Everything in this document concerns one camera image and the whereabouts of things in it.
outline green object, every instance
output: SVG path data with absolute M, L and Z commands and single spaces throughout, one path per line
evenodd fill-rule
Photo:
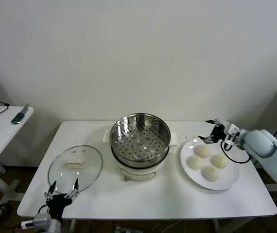
M 13 120 L 11 121 L 12 124 L 17 125 L 21 123 L 21 120 L 24 118 L 24 114 L 23 113 L 18 113 Z
M 24 106 L 21 112 L 19 112 L 11 121 L 12 124 L 17 125 L 21 123 L 21 120 L 25 117 L 25 114 L 28 111 L 28 104 Z

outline white table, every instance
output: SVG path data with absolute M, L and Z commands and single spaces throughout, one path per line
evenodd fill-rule
M 168 154 L 161 173 L 146 182 L 125 182 L 118 171 L 110 145 L 102 142 L 112 121 L 63 122 L 46 152 L 18 207 L 20 216 L 34 217 L 45 204 L 44 192 L 50 164 L 64 150 L 92 145 L 102 154 L 103 170 L 96 182 L 66 207 L 67 219 L 220 219 L 272 216 L 277 208 L 252 163 L 241 165 L 237 182 L 227 191 L 207 190 L 195 184 L 182 170 L 179 150 Z M 213 125 L 202 121 L 168 121 L 176 132 L 179 148 L 193 136 L 207 136 Z M 242 160 L 247 157 L 241 151 Z M 221 232 L 231 232 L 247 223 L 234 221 Z
M 9 144 L 12 138 L 22 128 L 25 122 L 33 114 L 34 109 L 29 107 L 28 112 L 21 121 L 21 124 L 13 125 L 11 120 L 23 109 L 23 107 L 9 107 L 8 110 L 0 114 L 0 154 Z M 0 173 L 5 173 L 5 169 L 0 165 Z M 13 180 L 10 185 L 7 185 L 3 180 L 0 179 L 0 191 L 4 194 L 0 204 L 6 203 L 9 200 L 20 201 L 24 194 L 15 192 L 19 180 Z

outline robotic arm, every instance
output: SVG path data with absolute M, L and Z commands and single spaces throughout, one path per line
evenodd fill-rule
M 234 161 L 226 156 L 240 164 L 247 163 L 251 157 L 254 157 L 277 183 L 277 140 L 274 136 L 266 130 L 249 132 L 232 124 L 225 127 L 217 120 L 209 120 L 207 123 L 215 124 L 215 127 L 209 137 L 199 136 L 205 143 L 216 143 L 222 140 L 221 148 L 225 155 L 232 146 L 245 150 L 249 159 L 244 162 Z
M 79 194 L 78 179 L 73 186 L 73 189 L 67 194 L 53 195 L 56 181 L 50 186 L 45 193 L 47 213 L 38 213 L 33 220 L 24 221 L 21 223 L 21 228 L 37 228 L 38 232 L 42 233 L 61 233 L 62 230 L 62 214 L 66 206 L 72 204 Z

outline steamed bun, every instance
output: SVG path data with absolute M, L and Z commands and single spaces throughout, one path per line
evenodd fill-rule
M 229 160 L 222 153 L 214 155 L 211 159 L 211 162 L 214 166 L 216 166 L 218 168 L 225 168 L 229 164 Z
M 202 158 L 197 155 L 189 157 L 186 163 L 193 170 L 200 170 L 203 166 Z
M 210 149 L 207 145 L 199 145 L 194 150 L 195 154 L 199 157 L 205 159 L 208 158 L 211 154 Z
M 202 171 L 203 176 L 209 181 L 217 181 L 220 178 L 220 173 L 217 167 L 210 165 Z

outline glass lid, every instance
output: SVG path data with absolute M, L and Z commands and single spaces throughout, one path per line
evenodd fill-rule
M 48 172 L 49 185 L 56 181 L 55 192 L 73 190 L 78 178 L 79 191 L 90 187 L 103 168 L 101 153 L 92 146 L 76 146 L 58 155 Z

